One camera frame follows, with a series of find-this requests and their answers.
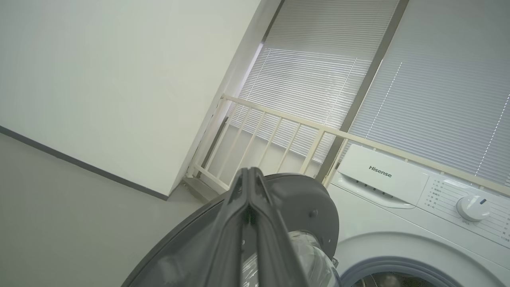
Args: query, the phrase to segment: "washing machine door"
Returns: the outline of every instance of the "washing machine door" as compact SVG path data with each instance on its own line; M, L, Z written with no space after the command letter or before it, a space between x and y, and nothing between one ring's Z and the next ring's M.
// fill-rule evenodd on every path
M279 212L287 231L291 233L290 237L294 236L294 250L300 260L308 258L317 263L321 257L314 257L314 247L321 250L324 258L331 260L337 246L339 220L337 209L324 186L313 178L299 174L275 174L265 179L267 189L279 202ZM208 269L203 266L201 259L207 252L209 234L225 195L209 202L171 230L140 261L122 286L192 286L197 272ZM243 238L241 262L244 264L243 275L246 276L253 275L254 272L250 271L256 270L253 262L256 262L257 247L250 240L255 236L253 231L252 236L248 234ZM316 266L309 266L309 271L315 277L318 274Z
M340 281L352 287L463 287L437 268L399 257L360 262L345 272Z

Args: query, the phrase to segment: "gray floor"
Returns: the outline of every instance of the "gray floor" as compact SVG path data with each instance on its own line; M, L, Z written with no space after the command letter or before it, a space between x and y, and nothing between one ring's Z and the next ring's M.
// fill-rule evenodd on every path
M120 286L202 204L168 202L0 134L0 286Z

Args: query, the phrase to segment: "venetian blind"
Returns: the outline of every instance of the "venetian blind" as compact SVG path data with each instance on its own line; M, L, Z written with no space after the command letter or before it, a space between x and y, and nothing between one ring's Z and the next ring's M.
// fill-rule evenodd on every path
M349 132L510 186L508 11L411 0Z
M319 124L340 128L393 15L397 0L285 0L239 98ZM233 116L240 126L247 108ZM253 132L260 114L250 114ZM269 139L277 119L257 135ZM296 124L283 121L273 142L286 147ZM317 131L301 127L291 151L306 155ZM322 162L334 138L314 156Z

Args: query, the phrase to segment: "white washing machine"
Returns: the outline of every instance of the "white washing machine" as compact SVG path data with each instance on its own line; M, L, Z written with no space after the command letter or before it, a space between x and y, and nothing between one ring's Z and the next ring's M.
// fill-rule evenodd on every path
M351 146L328 187L345 286L510 287L510 199ZM378 287L385 285L379 280Z

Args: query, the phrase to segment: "white wall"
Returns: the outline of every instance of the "white wall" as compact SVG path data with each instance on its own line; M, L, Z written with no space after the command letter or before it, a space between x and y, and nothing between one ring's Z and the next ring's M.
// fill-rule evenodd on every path
M241 43L232 59L230 66L223 77L223 81L218 88L216 95L213 99L209 110L207 111L206 116L203 118L202 125L200 126L199 131L197 132L193 144L191 145L188 154L184 160L183 165L181 166L181 170L177 175L177 179L181 179L191 163L197 148L199 147L200 141L206 130L212 131L213 134L219 129L221 125L221 121L211 121L213 113L216 111L218 103L220 101L221 96L225 93L228 95L236 95L238 89L242 86L245 76L247 72L250 70L250 65L255 58L256 53L260 48L260 44L266 33L273 16L278 9L281 0L261 0L259 7L255 11L253 18L244 34ZM223 118L227 113L227 110L220 111L220 117ZM201 149L205 149L203 155L209 149L211 143L202 143L200 146ZM176 186L178 181L174 183L172 189Z
M223 169L220 180L225 182L227 185L230 184L230 181L233 179L241 158L243 157L244 151L246 150L248 143L251 139L252 134L247 131L241 131L239 134L239 138L234 145L232 152L230 154L228 151L236 134L238 132L238 128L234 126L229 126L225 132L225 136L221 141L220 146L218 147L218 151L211 162L211 166L209 167L209 172L211 172L214 176L217 176L221 166L223 165L224 160L227 158L225 168ZM264 149L266 148L267 140L264 140L260 137L255 137L253 143L248 149L246 156L244 157L239 168L247 168L251 166L257 166L259 163L260 157L262 156ZM277 173L278 165L284 155L285 149L281 146L278 146L272 143L268 150L267 154L264 157L264 160L259 165L259 168L262 170L264 175L270 175ZM294 152L289 151L285 156L284 162L282 163L282 167L280 169L280 173L299 173L301 166L304 162L304 156L296 154ZM306 175L310 177L315 177L317 172L320 169L320 164L314 161L310 161L310 165L307 169ZM201 180L207 183L209 186L214 188L218 192L222 192L214 182L209 180L206 176L201 176Z
M0 134L0 286L120 287L202 204L168 201Z
M167 195L259 2L2 1L0 125Z

